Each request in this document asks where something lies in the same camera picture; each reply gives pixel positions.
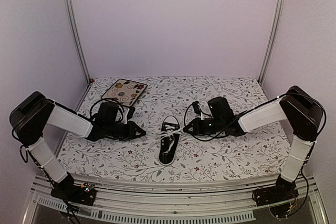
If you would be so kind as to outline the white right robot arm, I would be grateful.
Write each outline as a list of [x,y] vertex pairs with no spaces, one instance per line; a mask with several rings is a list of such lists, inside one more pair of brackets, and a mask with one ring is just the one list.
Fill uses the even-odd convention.
[[320,102],[298,86],[240,114],[234,114],[224,97],[208,101],[211,117],[204,119],[203,112],[185,125],[183,131],[192,136],[210,136],[221,133],[226,136],[242,136],[263,126],[288,121],[293,130],[293,140],[287,161],[271,190],[276,201],[284,200],[291,194],[297,176],[310,159],[312,149],[327,122],[327,114]]

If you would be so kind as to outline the black canvas sneaker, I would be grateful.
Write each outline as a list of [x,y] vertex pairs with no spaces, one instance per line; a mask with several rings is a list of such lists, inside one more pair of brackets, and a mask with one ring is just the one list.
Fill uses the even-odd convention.
[[181,137],[181,126],[175,116],[167,116],[161,125],[159,161],[170,165],[175,158],[178,142]]

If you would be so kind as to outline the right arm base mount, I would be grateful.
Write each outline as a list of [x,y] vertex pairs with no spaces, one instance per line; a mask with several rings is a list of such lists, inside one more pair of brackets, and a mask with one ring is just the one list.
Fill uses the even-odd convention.
[[296,184],[277,183],[271,187],[259,187],[252,192],[252,200],[257,206],[272,205],[269,207],[270,213],[277,219],[286,219],[297,213],[306,203],[309,187],[307,187],[305,197],[299,202],[299,193]]

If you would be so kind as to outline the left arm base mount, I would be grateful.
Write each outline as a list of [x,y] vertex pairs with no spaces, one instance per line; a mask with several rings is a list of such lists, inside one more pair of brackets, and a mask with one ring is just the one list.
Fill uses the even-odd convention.
[[51,190],[51,196],[86,206],[93,206],[97,191],[95,184],[84,183],[75,185],[74,183],[56,183]]

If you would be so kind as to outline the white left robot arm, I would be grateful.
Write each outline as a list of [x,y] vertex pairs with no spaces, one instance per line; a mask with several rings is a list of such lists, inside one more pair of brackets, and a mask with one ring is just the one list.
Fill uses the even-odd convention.
[[102,98],[97,104],[100,105],[98,112],[90,113],[87,118],[35,91],[9,116],[13,138],[21,142],[37,165],[58,183],[58,192],[67,200],[77,197],[78,188],[68,181],[69,173],[45,142],[43,131],[46,125],[55,126],[92,142],[103,138],[130,141],[146,135],[145,130],[130,120],[133,107],[122,105],[111,98]]

